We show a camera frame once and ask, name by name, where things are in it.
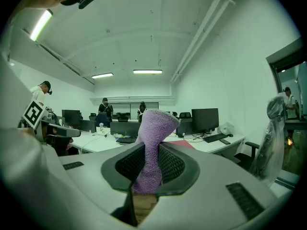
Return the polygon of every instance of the mesh panel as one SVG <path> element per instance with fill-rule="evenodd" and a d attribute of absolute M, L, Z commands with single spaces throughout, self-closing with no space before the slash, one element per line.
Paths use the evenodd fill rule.
<path fill-rule="evenodd" d="M 134 182 L 145 164 L 145 149 L 139 148 L 115 164 L 118 173 Z"/>
<path fill-rule="evenodd" d="M 159 167 L 162 173 L 163 184 L 165 184 L 176 179 L 183 173 L 185 163 L 181 158 L 160 147 Z"/>

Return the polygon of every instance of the transparent plastic sheet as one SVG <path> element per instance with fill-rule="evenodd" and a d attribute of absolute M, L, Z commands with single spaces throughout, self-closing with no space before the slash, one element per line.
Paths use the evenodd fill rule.
<path fill-rule="evenodd" d="M 259 151 L 249 170 L 254 176 L 271 186 L 283 165 L 284 152 L 284 100 L 281 95 L 272 98 L 267 107 L 270 119 Z"/>
<path fill-rule="evenodd" d="M 228 122 L 224 123 L 223 125 L 217 128 L 217 132 L 223 133 L 224 135 L 233 134 L 234 130 L 235 130 L 235 127 Z"/>

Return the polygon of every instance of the fluorescent light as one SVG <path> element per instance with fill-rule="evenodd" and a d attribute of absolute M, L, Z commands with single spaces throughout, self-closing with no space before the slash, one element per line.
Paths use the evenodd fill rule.
<path fill-rule="evenodd" d="M 133 70 L 135 74 L 161 74 L 162 70 Z"/>
<path fill-rule="evenodd" d="M 48 20 L 51 18 L 51 16 L 52 16 L 52 12 L 50 10 L 46 10 L 43 13 L 43 15 L 40 17 L 40 19 L 38 20 L 36 26 L 34 27 L 30 35 L 30 38 L 33 41 L 36 41 L 37 37 L 39 36 L 40 32 L 42 31 L 42 29 L 44 28 Z"/>
<path fill-rule="evenodd" d="M 92 76 L 92 78 L 93 79 L 98 79 L 98 78 L 111 77 L 111 76 L 113 76 L 113 73 L 105 73 L 105 74 L 100 74 L 100 75 Z"/>

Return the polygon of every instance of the purple towel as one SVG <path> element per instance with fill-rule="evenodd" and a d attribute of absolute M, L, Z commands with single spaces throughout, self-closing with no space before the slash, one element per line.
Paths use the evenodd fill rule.
<path fill-rule="evenodd" d="M 179 125 L 179 121 L 169 113 L 147 110 L 143 114 L 136 143 L 145 144 L 145 165 L 132 189 L 141 194 L 154 194 L 159 187 L 162 174 L 158 166 L 158 148 Z"/>

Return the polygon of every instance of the keyboard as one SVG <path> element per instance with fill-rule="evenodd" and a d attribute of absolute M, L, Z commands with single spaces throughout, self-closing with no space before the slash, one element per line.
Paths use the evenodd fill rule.
<path fill-rule="evenodd" d="M 136 141 L 136 138 L 131 138 L 131 137 L 122 137 L 118 138 L 116 142 L 118 143 L 125 143 L 125 144 L 130 144 Z"/>
<path fill-rule="evenodd" d="M 217 135 L 214 135 L 214 136 L 204 137 L 203 140 L 210 143 L 210 142 L 214 142 L 214 141 L 217 141 L 217 140 L 220 140 L 220 139 L 224 139 L 226 137 L 228 137 L 228 136 L 224 135 L 224 134 L 217 134 Z"/>

